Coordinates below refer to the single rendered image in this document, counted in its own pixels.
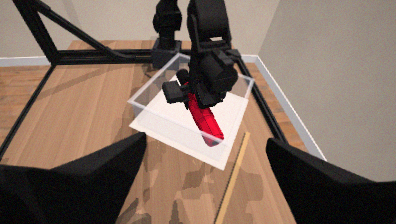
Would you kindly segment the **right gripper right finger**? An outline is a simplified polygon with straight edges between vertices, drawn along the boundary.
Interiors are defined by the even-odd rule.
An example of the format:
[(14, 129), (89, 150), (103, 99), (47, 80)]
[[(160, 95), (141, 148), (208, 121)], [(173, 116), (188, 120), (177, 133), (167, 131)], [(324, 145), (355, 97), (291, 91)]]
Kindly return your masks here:
[(297, 224), (396, 224), (396, 181), (369, 180), (276, 138), (265, 150)]

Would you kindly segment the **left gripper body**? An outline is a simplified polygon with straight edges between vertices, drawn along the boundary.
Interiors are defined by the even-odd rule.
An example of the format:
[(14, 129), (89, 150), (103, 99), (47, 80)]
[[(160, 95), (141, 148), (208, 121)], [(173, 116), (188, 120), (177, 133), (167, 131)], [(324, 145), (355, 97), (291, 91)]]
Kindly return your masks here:
[(177, 80), (164, 82), (162, 84), (162, 90), (165, 95), (167, 103), (173, 104), (180, 102), (183, 99), (187, 99), (188, 93), (191, 93), (190, 89), (194, 80), (195, 79), (201, 79), (201, 81), (206, 80), (206, 78), (201, 73), (201, 71), (194, 69), (190, 65), (190, 62), (188, 62), (188, 67), (189, 67), (189, 75), (187, 75), (188, 83), (186, 85), (179, 86)]

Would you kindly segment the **tan wooden stick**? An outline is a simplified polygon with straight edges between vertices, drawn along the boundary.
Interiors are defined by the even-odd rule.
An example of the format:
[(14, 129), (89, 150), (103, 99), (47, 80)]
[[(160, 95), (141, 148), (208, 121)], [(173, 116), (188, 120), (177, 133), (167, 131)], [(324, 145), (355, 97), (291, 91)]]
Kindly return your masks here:
[(228, 206), (231, 194), (232, 194), (232, 190), (233, 190), (233, 187), (234, 187), (237, 175), (238, 175), (238, 171), (239, 171), (242, 159), (243, 159), (243, 155), (244, 155), (244, 152), (245, 152), (245, 149), (247, 146), (249, 136), (250, 136), (250, 133), (246, 132), (243, 142), (242, 142), (242, 145), (241, 145), (241, 148), (240, 148), (240, 151), (239, 151), (239, 154), (238, 154), (238, 157), (237, 157), (237, 160), (236, 160), (236, 163), (235, 163), (235, 166), (234, 166), (234, 169), (233, 169), (233, 172), (232, 172), (232, 175), (231, 175), (231, 178), (230, 178), (230, 181), (228, 183), (219, 213), (217, 215), (215, 224), (222, 224), (222, 222), (223, 222), (223, 218), (224, 218), (224, 215), (225, 215), (225, 212), (226, 212), (226, 209), (227, 209), (227, 206)]

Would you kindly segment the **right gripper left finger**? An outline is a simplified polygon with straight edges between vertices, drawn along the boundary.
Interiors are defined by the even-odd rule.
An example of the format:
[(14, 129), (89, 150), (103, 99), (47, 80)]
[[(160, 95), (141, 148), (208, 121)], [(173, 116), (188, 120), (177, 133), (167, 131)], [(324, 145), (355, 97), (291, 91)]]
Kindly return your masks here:
[(115, 224), (146, 147), (138, 132), (51, 169), (0, 164), (0, 212), (35, 224)]

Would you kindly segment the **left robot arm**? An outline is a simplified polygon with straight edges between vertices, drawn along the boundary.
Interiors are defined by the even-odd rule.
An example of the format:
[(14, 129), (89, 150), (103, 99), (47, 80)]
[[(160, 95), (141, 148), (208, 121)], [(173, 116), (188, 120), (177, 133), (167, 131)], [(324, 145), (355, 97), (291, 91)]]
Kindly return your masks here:
[[(153, 28), (159, 33), (158, 49), (175, 50), (175, 31), (180, 31), (182, 24), (177, 1), (160, 0), (156, 5)], [(195, 79), (190, 91), (195, 94), (198, 107), (206, 109), (223, 102), (227, 90), (238, 80), (234, 62), (225, 55), (225, 50), (232, 49), (225, 1), (190, 0), (187, 16), (187, 29), (192, 42), (190, 65), (206, 78), (205, 81)], [(215, 37), (222, 37), (222, 40), (210, 39)]]

